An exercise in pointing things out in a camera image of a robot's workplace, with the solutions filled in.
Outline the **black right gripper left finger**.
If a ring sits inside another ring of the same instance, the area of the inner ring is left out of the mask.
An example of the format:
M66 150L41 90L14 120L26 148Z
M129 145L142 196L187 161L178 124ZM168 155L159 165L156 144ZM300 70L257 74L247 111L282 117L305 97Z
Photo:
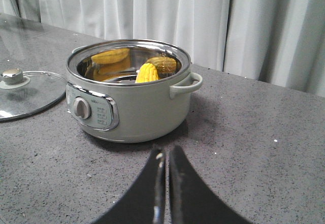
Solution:
M122 198L94 223L164 223L165 202L166 156L155 147Z

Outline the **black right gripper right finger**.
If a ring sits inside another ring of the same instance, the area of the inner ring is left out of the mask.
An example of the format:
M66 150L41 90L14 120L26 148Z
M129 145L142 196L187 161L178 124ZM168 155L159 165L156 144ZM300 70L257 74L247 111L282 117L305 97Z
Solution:
M250 223L204 183L181 146L170 151L169 159L172 223Z

